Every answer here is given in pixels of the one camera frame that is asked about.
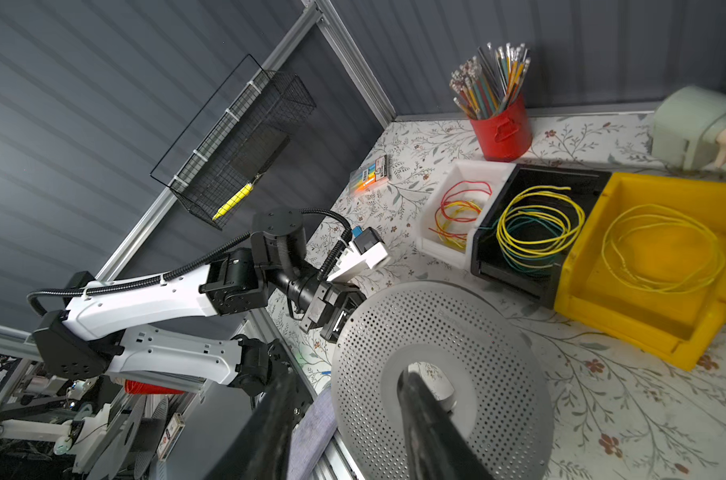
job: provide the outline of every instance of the gray perforated disc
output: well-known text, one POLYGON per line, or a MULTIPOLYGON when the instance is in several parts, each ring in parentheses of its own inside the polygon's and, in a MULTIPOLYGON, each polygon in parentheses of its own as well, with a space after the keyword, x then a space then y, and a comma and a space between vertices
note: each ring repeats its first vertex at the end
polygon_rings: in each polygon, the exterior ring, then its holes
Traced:
POLYGON ((413 362, 432 363, 451 381, 451 419, 495 478, 544 475, 552 407, 519 331, 474 293, 414 282, 363 302, 334 354, 336 419, 367 480, 408 478, 396 384, 413 362))

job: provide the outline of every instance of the wire mesh basket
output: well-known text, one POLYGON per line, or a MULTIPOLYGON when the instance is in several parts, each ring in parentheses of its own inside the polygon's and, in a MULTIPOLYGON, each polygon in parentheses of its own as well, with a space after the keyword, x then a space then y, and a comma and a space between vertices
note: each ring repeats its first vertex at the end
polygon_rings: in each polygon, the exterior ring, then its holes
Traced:
MULTIPOLYGON (((251 55, 246 58, 258 65, 251 55)), ((152 178, 170 188, 189 213, 221 230, 315 106, 296 74, 258 66, 177 173, 167 182, 156 177, 172 146, 152 169, 152 178)))

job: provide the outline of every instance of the red object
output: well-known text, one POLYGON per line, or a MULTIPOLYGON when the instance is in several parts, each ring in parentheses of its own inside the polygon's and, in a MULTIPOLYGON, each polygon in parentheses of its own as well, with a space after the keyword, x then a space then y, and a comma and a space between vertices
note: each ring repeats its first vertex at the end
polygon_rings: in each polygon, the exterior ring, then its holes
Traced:
POLYGON ((501 114, 486 120, 470 119, 470 123, 488 161, 510 162, 531 147, 533 134, 522 95, 501 114))
POLYGON ((133 380, 126 380, 126 384, 123 389, 126 393, 141 394, 141 395, 162 395, 167 393, 169 395, 177 395, 184 393, 182 390, 166 389, 162 386, 149 385, 148 383, 134 382, 133 380))

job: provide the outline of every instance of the table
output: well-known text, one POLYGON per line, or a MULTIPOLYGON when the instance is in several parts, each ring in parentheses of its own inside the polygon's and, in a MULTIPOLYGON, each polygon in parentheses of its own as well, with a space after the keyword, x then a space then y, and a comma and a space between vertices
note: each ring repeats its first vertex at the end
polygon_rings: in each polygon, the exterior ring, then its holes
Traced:
MULTIPOLYGON (((681 175, 649 155, 650 114, 532 118, 526 164, 681 175)), ((502 291, 416 250, 415 219, 454 159, 477 158, 465 120, 392 123, 368 158, 387 154, 393 181, 358 198, 346 193, 333 210, 376 228, 394 259, 355 280, 371 295, 395 283, 444 280, 482 295, 530 341, 548 380, 555 435, 548 478, 726 478, 726 325, 692 372, 502 291)), ((690 177, 726 181, 723 173, 690 177)), ((322 223, 308 243, 319 265, 339 226, 322 223)), ((332 379, 334 345, 319 330, 303 334, 285 298, 268 306, 276 325, 317 390, 332 379)))

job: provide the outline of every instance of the basket handle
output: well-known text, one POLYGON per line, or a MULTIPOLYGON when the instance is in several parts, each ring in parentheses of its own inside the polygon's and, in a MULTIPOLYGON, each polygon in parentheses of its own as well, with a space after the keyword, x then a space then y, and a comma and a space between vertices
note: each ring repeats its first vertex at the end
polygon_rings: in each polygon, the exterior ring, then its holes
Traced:
POLYGON ((516 134, 518 130, 520 130, 520 125, 516 124, 507 117, 496 126, 496 136, 493 140, 499 143, 516 134))

